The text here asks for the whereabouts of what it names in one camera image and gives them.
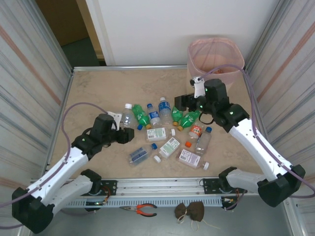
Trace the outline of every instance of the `pliers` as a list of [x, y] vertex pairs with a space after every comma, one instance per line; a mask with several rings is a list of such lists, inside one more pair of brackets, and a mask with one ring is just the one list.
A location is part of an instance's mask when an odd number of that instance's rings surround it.
[[153, 205], [151, 203], [145, 203], [145, 204], [141, 204], [141, 205], [137, 205], [137, 206], [121, 206], [120, 208], [124, 209], [124, 210], [135, 211], [137, 214], [140, 214], [140, 215], [145, 216], [145, 217], [153, 217], [153, 216], [157, 215], [156, 213], [144, 213], [143, 211], [139, 210], [139, 209], [141, 209], [143, 207], [157, 208], [156, 205]]

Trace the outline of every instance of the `white wall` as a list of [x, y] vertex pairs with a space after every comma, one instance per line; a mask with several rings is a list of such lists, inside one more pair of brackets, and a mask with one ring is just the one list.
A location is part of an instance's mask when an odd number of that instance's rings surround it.
[[246, 59], [279, 0], [86, 0], [108, 65], [186, 64], [198, 38], [232, 39]]

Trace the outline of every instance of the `pink trash bin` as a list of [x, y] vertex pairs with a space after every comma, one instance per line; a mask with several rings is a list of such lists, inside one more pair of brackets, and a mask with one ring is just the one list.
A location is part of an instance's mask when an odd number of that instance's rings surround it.
[[[199, 39], [188, 47], [188, 70], [192, 77], [202, 76], [213, 68], [223, 64], [234, 64], [243, 68], [244, 58], [234, 42], [227, 38]], [[234, 67], [223, 67], [216, 74], [206, 76], [208, 79], [221, 79], [226, 85], [241, 76]]]

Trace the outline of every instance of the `orange bottle cap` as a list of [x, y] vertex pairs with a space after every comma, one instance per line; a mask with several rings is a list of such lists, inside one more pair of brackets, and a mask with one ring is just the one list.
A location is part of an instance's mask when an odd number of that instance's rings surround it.
[[187, 141], [187, 142], [185, 143], [185, 146], [188, 147], [188, 148], [191, 147], [191, 142], [188, 142], [188, 141]]

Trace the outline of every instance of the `doorway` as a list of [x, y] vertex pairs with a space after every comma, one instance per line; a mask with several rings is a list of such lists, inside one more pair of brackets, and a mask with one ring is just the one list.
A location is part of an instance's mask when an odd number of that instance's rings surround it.
[[35, 0], [71, 67], [105, 66], [85, 0]]

